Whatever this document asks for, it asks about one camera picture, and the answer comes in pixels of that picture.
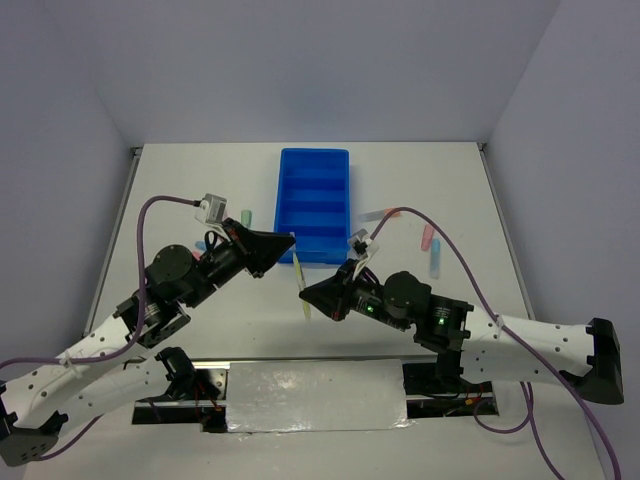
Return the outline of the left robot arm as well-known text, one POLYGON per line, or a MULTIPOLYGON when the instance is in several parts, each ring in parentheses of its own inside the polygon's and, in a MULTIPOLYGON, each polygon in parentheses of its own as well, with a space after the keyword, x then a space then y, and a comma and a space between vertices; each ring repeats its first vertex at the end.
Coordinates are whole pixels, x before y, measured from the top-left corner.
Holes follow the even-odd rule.
POLYGON ((182 245, 161 249, 138 290, 98 328, 58 356, 1 386, 1 458, 10 467, 58 455, 58 440, 122 404, 189 396, 196 372, 164 341, 195 308, 237 274, 261 278, 294 245, 287 233, 259 232, 227 219, 222 240, 200 256, 182 245))

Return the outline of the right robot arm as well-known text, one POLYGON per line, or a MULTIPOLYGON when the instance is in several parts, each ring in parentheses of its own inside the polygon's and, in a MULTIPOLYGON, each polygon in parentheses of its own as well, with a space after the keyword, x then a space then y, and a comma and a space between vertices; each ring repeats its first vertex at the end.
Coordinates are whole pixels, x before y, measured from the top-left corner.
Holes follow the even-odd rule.
POLYGON ((304 288, 299 297, 333 321, 359 313, 436 353, 436 383, 446 391, 485 382, 553 384, 565 380, 584 401, 624 401, 620 344, 611 321, 586 325, 491 318, 478 306, 433 293, 407 271, 375 281, 356 261, 304 288))

